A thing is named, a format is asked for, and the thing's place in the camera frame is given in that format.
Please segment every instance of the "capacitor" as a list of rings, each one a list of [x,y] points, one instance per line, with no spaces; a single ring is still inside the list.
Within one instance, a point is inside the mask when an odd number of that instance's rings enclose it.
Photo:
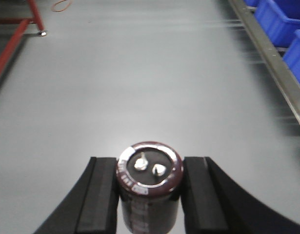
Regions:
[[[133,234],[166,234],[175,224],[183,165],[168,145],[128,147],[116,169],[124,222]]]

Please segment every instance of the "red cart leg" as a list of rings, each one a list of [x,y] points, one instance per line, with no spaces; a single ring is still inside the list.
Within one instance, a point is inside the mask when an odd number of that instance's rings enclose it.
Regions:
[[[30,20],[29,19],[25,19],[23,20],[18,28],[16,29],[14,35],[11,37],[11,39],[9,40],[9,42],[7,43],[5,49],[3,50],[2,54],[0,55],[0,75],[3,72],[5,66],[7,65],[10,57],[12,56],[15,48],[17,47],[17,45],[19,44],[26,28],[27,25],[29,24]]]
[[[37,24],[37,27],[40,30],[39,34],[41,36],[46,36],[47,32],[44,29],[44,26],[43,26],[43,23],[42,23],[42,19],[40,17],[39,10],[37,8],[35,0],[27,0],[27,2],[29,4],[29,7],[31,8],[32,13],[33,13],[34,21],[35,21],[35,23]]]

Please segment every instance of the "metal rail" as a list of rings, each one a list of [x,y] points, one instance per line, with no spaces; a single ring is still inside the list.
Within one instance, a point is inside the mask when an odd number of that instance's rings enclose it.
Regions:
[[[229,0],[300,124],[300,84],[243,0]]]

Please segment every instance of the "metal shelf rail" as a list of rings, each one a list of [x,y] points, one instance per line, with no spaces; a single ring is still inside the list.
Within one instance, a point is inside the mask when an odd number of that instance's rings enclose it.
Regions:
[[[9,59],[14,53],[16,47],[18,46],[27,26],[29,24],[36,24],[40,36],[46,36],[47,32],[42,23],[39,10],[37,8],[35,0],[27,0],[30,10],[33,14],[31,18],[2,18],[0,19],[0,24],[18,24],[18,27],[10,40],[8,41],[3,52],[0,54],[0,75],[3,73]]]
[[[300,124],[300,84],[243,0],[229,0]]]

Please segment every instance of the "floor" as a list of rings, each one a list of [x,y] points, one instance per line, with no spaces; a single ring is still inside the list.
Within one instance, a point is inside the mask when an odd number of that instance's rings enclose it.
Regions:
[[[0,234],[32,233],[90,156],[144,140],[210,156],[300,224],[300,127],[228,1],[54,2],[37,1],[49,34],[30,26],[1,79]],[[0,0],[7,13],[29,11]]]

